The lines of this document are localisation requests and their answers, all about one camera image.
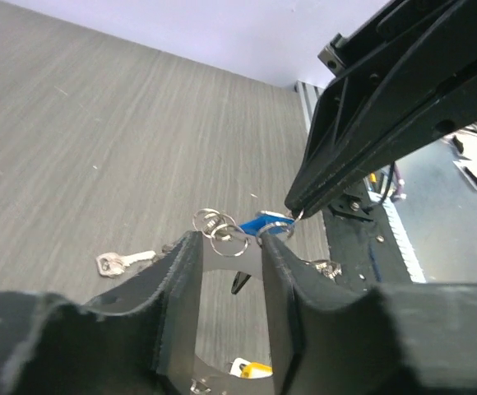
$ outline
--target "gray floor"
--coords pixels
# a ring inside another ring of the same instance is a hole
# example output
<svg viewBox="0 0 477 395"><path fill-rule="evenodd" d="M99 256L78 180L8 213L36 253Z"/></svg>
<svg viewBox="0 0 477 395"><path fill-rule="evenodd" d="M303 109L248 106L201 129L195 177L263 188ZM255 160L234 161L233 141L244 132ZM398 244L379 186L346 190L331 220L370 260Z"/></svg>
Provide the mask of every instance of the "gray floor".
<svg viewBox="0 0 477 395"><path fill-rule="evenodd" d="M0 3L0 290L83 302L136 272L100 278L99 253L157 249L202 207L284 211L301 111L294 92ZM324 258L320 218L290 245ZM205 277L198 351L267 361L262 284L232 298L232 278Z"/></svg>
<svg viewBox="0 0 477 395"><path fill-rule="evenodd" d="M397 211L428 281L477 283L477 191L437 141L398 162L407 199Z"/></svg>

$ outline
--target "silver key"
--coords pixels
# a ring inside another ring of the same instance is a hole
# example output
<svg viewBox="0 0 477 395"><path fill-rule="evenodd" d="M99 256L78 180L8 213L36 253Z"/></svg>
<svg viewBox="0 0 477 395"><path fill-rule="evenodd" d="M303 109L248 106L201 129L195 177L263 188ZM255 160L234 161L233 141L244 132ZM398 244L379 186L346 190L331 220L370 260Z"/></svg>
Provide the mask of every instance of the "silver key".
<svg viewBox="0 0 477 395"><path fill-rule="evenodd" d="M125 269L133 263L140 261L152 261L156 258L154 251L134 253L133 255L118 255L117 253L102 253L96 257L98 273L103 277L117 277L125 272Z"/></svg>

